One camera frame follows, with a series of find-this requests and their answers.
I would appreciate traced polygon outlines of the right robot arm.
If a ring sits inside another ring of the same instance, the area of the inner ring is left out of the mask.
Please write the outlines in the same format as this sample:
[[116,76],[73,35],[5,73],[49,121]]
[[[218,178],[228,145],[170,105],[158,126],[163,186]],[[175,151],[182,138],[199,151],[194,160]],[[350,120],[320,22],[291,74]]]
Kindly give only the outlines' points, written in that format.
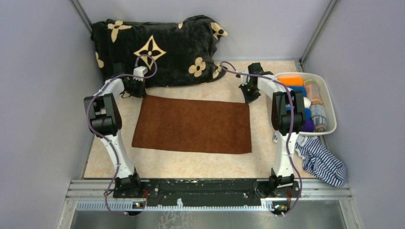
[[285,197],[296,187],[292,157],[299,133],[306,122],[304,96],[300,90],[289,89],[271,72],[254,62],[240,75],[240,89],[245,103],[250,104],[265,93],[270,99],[270,121],[277,137],[276,161],[269,181],[256,189],[261,197]]

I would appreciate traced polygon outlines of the orange blue patterned towel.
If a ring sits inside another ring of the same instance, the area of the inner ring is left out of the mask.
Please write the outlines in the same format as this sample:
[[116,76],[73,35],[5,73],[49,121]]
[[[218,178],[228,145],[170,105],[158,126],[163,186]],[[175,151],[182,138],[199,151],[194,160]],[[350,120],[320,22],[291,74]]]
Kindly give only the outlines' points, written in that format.
[[315,132],[327,131],[327,112],[326,108],[322,105],[315,104],[310,106],[311,119],[314,123]]

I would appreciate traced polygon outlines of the brown towel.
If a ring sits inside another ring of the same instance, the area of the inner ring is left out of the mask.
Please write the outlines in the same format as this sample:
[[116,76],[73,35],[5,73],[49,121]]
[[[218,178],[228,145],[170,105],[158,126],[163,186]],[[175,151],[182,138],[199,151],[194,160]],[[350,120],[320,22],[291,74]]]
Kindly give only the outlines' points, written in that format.
[[178,152],[252,152],[250,111],[244,103],[143,99],[132,147]]

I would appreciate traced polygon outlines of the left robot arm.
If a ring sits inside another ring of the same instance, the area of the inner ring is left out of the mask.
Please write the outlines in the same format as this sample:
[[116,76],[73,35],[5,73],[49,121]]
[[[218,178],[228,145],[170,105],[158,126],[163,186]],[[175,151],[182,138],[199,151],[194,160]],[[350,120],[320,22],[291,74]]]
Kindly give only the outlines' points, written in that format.
[[147,71],[144,66],[136,66],[133,74],[114,76],[106,80],[96,94],[84,98],[89,130],[102,142],[115,168],[112,184],[106,191],[107,194],[113,193],[114,198],[139,198],[142,195],[143,184],[123,143],[123,124],[116,99],[124,92],[122,79],[125,76],[143,83]]

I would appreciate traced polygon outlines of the orange polka dot towel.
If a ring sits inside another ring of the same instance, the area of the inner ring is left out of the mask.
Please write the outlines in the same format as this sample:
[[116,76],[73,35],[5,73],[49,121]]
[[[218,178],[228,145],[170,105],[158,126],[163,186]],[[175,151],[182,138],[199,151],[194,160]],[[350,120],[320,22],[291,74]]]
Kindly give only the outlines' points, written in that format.
[[320,95],[319,86],[314,80],[306,80],[303,83],[307,97],[311,101],[312,105],[323,105],[323,100]]

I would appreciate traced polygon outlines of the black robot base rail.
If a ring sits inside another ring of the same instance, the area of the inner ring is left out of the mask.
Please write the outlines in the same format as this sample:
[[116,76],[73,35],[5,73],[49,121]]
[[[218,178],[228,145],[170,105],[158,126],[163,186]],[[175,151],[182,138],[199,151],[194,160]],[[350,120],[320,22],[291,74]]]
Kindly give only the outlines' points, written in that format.
[[285,214],[301,194],[299,182],[276,186],[273,180],[163,179],[131,183],[116,179],[113,198],[135,199],[130,211],[269,211]]

